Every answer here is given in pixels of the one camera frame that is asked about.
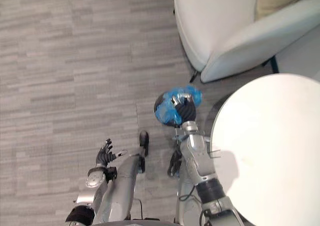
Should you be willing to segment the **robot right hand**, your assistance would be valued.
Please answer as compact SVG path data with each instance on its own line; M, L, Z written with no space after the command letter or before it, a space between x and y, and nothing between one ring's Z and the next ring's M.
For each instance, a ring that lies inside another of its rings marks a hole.
M196 106L191 94L182 94L181 98L172 96L171 102L176 109L178 115L181 117L181 124L187 121L195 121Z

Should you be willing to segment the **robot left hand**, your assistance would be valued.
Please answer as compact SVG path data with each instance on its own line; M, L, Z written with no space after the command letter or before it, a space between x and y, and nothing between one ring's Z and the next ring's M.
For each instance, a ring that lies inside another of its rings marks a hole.
M110 138L108 138L105 140L104 145L98 151L98 154L95 160L96 167L106 168L108 163L128 153L127 150L120 150L114 153L112 152L112 149L113 149L112 141Z

